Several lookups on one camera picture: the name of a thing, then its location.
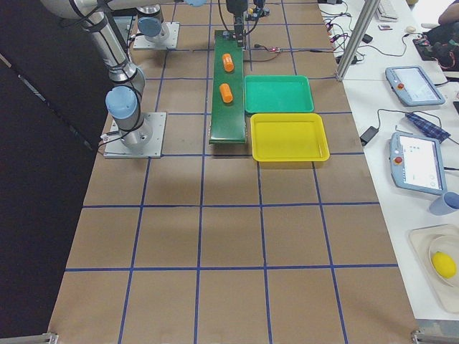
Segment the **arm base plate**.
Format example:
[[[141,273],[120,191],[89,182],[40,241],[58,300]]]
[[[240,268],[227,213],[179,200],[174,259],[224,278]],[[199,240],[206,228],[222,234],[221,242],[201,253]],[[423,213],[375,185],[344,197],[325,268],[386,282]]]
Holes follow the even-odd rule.
[[[138,36],[133,48],[136,50],[169,50],[176,49],[180,23],[144,21],[138,23]]]
[[[115,120],[112,120],[109,135],[103,139],[105,158],[160,158],[162,153],[166,113],[141,113],[143,124],[139,129],[120,138]]]

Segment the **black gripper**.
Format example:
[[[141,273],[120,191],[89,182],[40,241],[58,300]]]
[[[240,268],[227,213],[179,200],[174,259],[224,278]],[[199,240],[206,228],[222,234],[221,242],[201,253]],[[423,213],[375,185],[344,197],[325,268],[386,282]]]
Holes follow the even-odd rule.
[[[235,40],[238,47],[245,45],[245,24],[244,12],[247,11],[247,0],[226,0],[226,8],[233,15],[233,24],[235,31]]]

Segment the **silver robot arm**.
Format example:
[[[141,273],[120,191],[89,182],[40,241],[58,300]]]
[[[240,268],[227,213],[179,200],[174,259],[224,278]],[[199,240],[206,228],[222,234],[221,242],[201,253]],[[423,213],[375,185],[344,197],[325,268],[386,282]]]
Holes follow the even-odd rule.
[[[227,33],[232,40],[236,41],[238,47],[245,45],[245,15],[248,11],[247,1],[225,1],[226,10],[232,15],[233,29],[224,23],[222,7],[219,5],[219,14]],[[154,4],[137,8],[137,33],[131,38],[136,49],[175,49],[178,38],[178,22],[165,22],[161,6]]]
[[[130,149],[143,148],[153,135],[153,128],[141,112],[145,76],[128,54],[128,45],[122,43],[112,13],[135,9],[146,20],[142,31],[155,38],[165,31],[159,19],[163,1],[43,1],[44,7],[58,16],[61,27],[80,25],[90,35],[103,58],[114,88],[105,97],[105,104],[118,126],[119,141]]]

